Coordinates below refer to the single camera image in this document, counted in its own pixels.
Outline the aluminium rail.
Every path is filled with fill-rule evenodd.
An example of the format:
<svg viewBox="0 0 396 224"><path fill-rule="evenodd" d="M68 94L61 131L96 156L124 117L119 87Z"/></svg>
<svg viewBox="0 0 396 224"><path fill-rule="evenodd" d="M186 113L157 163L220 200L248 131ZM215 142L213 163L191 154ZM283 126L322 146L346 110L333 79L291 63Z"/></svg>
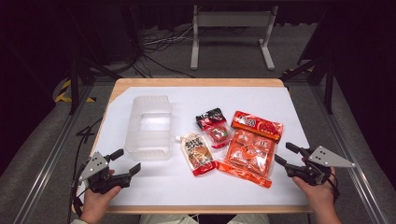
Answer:
<svg viewBox="0 0 396 224"><path fill-rule="evenodd" d="M13 196L16 214L10 224L66 224L75 158L88 156L90 145L80 145L78 132L102 117L105 88L85 87L84 102L75 115L71 105L59 102L38 125L15 159Z"/></svg>
<svg viewBox="0 0 396 224"><path fill-rule="evenodd" d="M342 134L342 130L336 121L335 117L328 112L326 105L324 104L324 95L320 90L320 87L313 86L311 92L315 97L322 113L324 114L327 123L332 130L332 134L337 143L338 152L342 154L346 159L355 163L354 168L349 168L348 173L355 186L355 189L359 193L364 207L373 224L389 224L388 218L383 213L380 205L375 197L375 194L367 180L367 177L358 162L358 159L350 150L347 140Z"/></svg>

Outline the black tripod stand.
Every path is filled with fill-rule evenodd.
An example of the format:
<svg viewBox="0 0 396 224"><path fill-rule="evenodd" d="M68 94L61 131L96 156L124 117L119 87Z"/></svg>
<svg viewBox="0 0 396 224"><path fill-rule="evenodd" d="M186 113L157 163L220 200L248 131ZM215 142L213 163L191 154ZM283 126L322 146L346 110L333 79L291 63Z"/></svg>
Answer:
<svg viewBox="0 0 396 224"><path fill-rule="evenodd" d="M324 105L327 109L328 113L332 113L332 87L334 76L332 73L333 64L332 60L328 57L320 57L314 60L311 60L307 63L304 63L297 68L290 70L286 74L284 74L280 80L285 82L297 75L300 75L305 70L312 68L312 72L307 78L307 82L311 86L317 86L323 78L326 78L325 81L325 91L324 91Z"/></svg>
<svg viewBox="0 0 396 224"><path fill-rule="evenodd" d="M92 86L95 78L94 72L90 70L91 67L98 70L100 73L104 74L106 77L113 78L114 80L120 79L120 75L112 72L111 70L105 68L99 62L91 60L80 53L80 47L78 45L78 39L73 37L73 32L66 32L64 38L68 38L67 42L69 47L67 49L70 51L70 80L71 80L71 109L70 114L75 115L78 111L79 106L84 99L79 95L78 82L81 80L84 86Z"/></svg>

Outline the white table sheet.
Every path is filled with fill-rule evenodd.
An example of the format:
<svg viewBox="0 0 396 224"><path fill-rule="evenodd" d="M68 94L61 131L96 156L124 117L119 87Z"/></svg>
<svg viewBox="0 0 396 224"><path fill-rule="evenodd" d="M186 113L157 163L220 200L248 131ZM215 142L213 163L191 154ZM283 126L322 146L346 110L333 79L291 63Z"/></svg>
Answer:
<svg viewBox="0 0 396 224"><path fill-rule="evenodd" d="M276 153L292 164L301 157L285 148L287 142L308 147L304 130L285 88L271 87L136 87L130 88L109 104L98 134L95 149L104 155L124 147L133 99L138 96L165 95L173 106L172 135L199 133L195 117L220 108L227 120L235 111L280 122L284 131ZM144 161L141 171L111 202L113 206L237 206L307 204L302 191L287 177L284 168L273 166L272 186L261 187L233 175L212 170L195 176L180 144L172 143L166 161Z"/></svg>

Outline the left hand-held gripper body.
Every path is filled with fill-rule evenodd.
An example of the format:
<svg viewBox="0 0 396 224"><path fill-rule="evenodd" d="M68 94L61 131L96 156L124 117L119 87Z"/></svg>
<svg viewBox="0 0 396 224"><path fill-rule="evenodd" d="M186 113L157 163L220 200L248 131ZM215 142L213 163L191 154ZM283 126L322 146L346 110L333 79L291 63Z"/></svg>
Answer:
<svg viewBox="0 0 396 224"><path fill-rule="evenodd" d="M131 174L111 175L109 173L109 155L103 156L96 151L89 158L81 175L79 183L83 183L94 193L105 194L116 186L128 188L131 182Z"/></svg>

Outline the orange snack bag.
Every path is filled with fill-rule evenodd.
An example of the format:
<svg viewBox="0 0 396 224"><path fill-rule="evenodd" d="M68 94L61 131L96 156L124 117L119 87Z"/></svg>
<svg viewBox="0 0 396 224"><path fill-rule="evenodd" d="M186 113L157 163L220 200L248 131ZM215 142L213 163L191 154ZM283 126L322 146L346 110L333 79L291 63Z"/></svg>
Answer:
<svg viewBox="0 0 396 224"><path fill-rule="evenodd" d="M217 168L229 175L270 188L272 181L269 176L284 125L236 111L231 126L234 129L233 138Z"/></svg>

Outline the red and black snack packet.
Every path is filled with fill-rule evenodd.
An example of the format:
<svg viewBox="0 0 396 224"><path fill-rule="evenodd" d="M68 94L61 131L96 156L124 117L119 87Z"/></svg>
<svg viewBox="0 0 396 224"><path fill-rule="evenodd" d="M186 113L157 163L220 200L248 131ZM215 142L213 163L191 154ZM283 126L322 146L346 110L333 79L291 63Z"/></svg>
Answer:
<svg viewBox="0 0 396 224"><path fill-rule="evenodd" d="M213 148L225 147L231 141L231 131L219 108L195 117L198 127L210 138Z"/></svg>

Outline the white metal stand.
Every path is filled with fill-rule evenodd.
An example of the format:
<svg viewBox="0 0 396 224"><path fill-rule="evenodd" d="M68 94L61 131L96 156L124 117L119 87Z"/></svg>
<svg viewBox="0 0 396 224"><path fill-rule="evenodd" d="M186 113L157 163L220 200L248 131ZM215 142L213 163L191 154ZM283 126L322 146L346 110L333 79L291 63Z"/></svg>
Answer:
<svg viewBox="0 0 396 224"><path fill-rule="evenodd" d="M258 40L265 64L269 71L275 64L268 49L269 39L275 25L278 6L264 11L200 11L194 6L192 18L193 40L191 47L191 70L198 69L200 27L263 27L262 39Z"/></svg>

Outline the person's left hand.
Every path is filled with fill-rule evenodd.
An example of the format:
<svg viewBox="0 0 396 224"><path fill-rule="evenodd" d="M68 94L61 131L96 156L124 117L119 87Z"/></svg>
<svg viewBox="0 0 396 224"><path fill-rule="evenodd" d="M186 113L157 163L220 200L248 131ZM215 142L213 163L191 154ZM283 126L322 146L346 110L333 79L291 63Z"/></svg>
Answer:
<svg viewBox="0 0 396 224"><path fill-rule="evenodd" d="M120 191L120 186L112 188L105 194L94 193L90 189L87 189L84 194L84 205L80 219L87 224L100 224L105 216L109 203Z"/></svg>

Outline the yellow black hazard tape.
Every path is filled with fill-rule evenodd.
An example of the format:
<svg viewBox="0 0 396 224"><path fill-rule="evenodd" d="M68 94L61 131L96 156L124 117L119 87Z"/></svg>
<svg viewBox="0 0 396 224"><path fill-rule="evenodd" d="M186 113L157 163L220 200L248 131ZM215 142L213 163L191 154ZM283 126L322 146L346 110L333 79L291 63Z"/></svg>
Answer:
<svg viewBox="0 0 396 224"><path fill-rule="evenodd" d="M58 95L55 97L55 102L67 102L67 103L72 103L72 97L66 97L66 91L67 89L71 87L71 80L68 78L64 84L62 85ZM94 103L96 102L95 97L88 97L86 100L87 103Z"/></svg>

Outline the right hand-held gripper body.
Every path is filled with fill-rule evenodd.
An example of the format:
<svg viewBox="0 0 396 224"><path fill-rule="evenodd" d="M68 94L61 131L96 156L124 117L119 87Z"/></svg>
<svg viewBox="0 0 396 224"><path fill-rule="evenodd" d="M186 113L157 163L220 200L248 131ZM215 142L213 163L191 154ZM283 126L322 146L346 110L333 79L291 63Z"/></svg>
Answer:
<svg viewBox="0 0 396 224"><path fill-rule="evenodd" d="M354 168L356 164L330 151L326 147L315 150L303 148L304 166L292 165L286 170L289 177L298 176L311 186L324 184L332 173L332 167Z"/></svg>

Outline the spouted sauce pouch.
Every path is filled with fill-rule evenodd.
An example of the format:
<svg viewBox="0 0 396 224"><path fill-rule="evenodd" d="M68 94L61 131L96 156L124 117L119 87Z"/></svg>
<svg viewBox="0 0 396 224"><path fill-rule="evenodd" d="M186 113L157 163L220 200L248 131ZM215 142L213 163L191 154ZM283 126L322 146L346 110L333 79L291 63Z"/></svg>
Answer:
<svg viewBox="0 0 396 224"><path fill-rule="evenodd" d="M188 133L184 136L177 136L176 140L180 143L194 176L203 175L217 167L208 143L200 134Z"/></svg>

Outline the person's right hand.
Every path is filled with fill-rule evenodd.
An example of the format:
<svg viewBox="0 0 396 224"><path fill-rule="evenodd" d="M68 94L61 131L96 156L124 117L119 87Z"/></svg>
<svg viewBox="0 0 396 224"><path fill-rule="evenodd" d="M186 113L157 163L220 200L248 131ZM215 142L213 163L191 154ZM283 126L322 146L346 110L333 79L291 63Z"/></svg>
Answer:
<svg viewBox="0 0 396 224"><path fill-rule="evenodd" d="M335 215L332 186L329 183L311 186L298 176L292 180L304 192L317 219Z"/></svg>

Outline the translucent plastic bin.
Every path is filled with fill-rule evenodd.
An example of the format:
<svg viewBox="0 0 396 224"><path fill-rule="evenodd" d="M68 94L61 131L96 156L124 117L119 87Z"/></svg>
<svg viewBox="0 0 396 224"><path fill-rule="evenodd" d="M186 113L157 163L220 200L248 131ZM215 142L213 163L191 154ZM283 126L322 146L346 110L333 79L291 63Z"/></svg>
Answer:
<svg viewBox="0 0 396 224"><path fill-rule="evenodd" d="M172 115L166 95L134 98L124 149L135 161L169 159Z"/></svg>

